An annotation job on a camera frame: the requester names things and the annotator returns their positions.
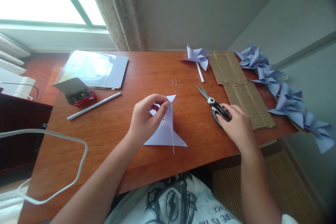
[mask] window frame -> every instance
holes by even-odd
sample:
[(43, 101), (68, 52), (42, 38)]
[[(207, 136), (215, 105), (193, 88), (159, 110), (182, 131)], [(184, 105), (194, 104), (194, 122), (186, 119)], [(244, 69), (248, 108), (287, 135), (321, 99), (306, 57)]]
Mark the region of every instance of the window frame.
[(39, 21), (24, 21), (24, 20), (8, 20), (0, 19), (0, 24), (10, 24), (10, 25), (26, 25), (26, 26), (52, 26), (52, 27), (69, 27), (69, 28), (98, 28), (106, 29), (106, 26), (94, 25), (92, 24), (90, 18), (86, 14), (84, 8), (82, 7), (79, 0), (70, 0), (85, 24), (71, 24), (71, 23), (55, 23), (55, 22), (39, 22)]

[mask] white wall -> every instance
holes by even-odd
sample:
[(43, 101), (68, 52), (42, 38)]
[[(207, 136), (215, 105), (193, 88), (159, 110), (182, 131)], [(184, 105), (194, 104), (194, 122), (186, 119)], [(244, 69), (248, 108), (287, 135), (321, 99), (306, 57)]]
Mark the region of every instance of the white wall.
[(137, 0), (150, 50), (226, 50), (270, 0)]
[(229, 50), (260, 45), (276, 64), (336, 31), (336, 0), (271, 0)]
[(68, 53), (73, 50), (116, 51), (105, 29), (73, 29), (0, 25), (0, 33), (38, 53)]
[[(336, 39), (304, 55), (301, 60), (281, 69), (288, 84), (303, 91), (307, 109), (317, 120), (336, 129)], [(336, 195), (336, 146), (321, 154), (314, 136), (296, 133), (288, 142), (325, 204), (332, 210)]]

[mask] white paper straw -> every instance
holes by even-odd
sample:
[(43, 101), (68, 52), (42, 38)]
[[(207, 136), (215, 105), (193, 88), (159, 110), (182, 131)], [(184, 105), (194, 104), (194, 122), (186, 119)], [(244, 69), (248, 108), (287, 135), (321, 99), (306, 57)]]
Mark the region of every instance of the white paper straw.
[(199, 76), (201, 77), (201, 81), (204, 83), (203, 74), (201, 72), (201, 68), (199, 66), (199, 63), (198, 62), (195, 62), (195, 63), (196, 63), (196, 66), (197, 66), (197, 70), (198, 70)]
[(83, 114), (83, 113), (85, 113), (85, 112), (87, 112), (87, 111), (89, 111), (89, 110), (91, 110), (91, 109), (93, 109), (93, 108), (99, 106), (100, 104), (103, 104), (103, 103), (105, 103), (105, 102), (107, 102), (107, 101), (109, 101), (109, 100), (111, 100), (111, 99), (113, 99), (114, 97), (117, 97), (117, 96), (119, 96), (119, 95), (121, 95), (121, 92), (116, 93), (115, 95), (112, 95), (112, 96), (110, 96), (110, 97), (107, 97), (106, 99), (104, 99), (104, 100), (102, 100), (102, 101), (100, 101), (100, 102), (98, 102), (98, 103), (96, 103), (96, 104), (94, 104), (94, 105), (92, 105), (92, 106), (90, 106), (90, 107), (88, 107), (88, 108), (86, 108), (86, 109), (83, 109), (82, 111), (79, 111), (78, 113), (73, 114), (72, 116), (69, 116), (67, 119), (68, 119), (68, 120), (72, 120), (72, 119), (76, 118), (77, 116), (79, 116), (79, 115), (81, 115), (81, 114)]

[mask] purple paper pinwheel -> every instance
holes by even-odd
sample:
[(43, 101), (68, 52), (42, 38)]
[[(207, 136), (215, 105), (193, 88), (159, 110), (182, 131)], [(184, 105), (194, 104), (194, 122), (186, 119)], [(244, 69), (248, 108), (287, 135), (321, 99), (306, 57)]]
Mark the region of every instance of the purple paper pinwheel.
[(199, 65), (201, 65), (204, 71), (206, 71), (208, 68), (208, 64), (209, 64), (207, 57), (212, 56), (211, 53), (209, 53), (204, 48), (192, 50), (190, 48), (189, 43), (187, 43), (187, 53), (188, 53), (188, 59), (183, 59), (183, 60), (194, 61), (196, 63), (199, 75), (201, 77), (201, 81), (204, 82), (204, 78), (203, 78)]
[(272, 70), (273, 65), (269, 64), (265, 54), (260, 53), (259, 47), (246, 46), (248, 48), (241, 53), (235, 52), (241, 59), (240, 66), (257, 71), (259, 79), (251, 81), (267, 85), (271, 93), (279, 97), (276, 108), (269, 112), (286, 115), (301, 128), (313, 133), (321, 153), (334, 146), (335, 141), (331, 136), (335, 134), (333, 127), (329, 123), (316, 120), (314, 115), (305, 109), (305, 103), (301, 100), (302, 91), (293, 89), (282, 81), (281, 78), (285, 74), (279, 70)]

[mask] scissor handle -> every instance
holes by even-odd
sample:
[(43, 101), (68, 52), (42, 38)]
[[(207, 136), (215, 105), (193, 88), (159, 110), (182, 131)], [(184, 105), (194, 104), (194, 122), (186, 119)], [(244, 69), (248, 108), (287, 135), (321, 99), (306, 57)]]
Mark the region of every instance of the scissor handle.
[(218, 102), (213, 102), (211, 104), (212, 107), (212, 116), (219, 127), (222, 128), (221, 124), (218, 122), (216, 118), (216, 114), (220, 115), (225, 121), (229, 122), (232, 120), (232, 117), (223, 109), (222, 105)]

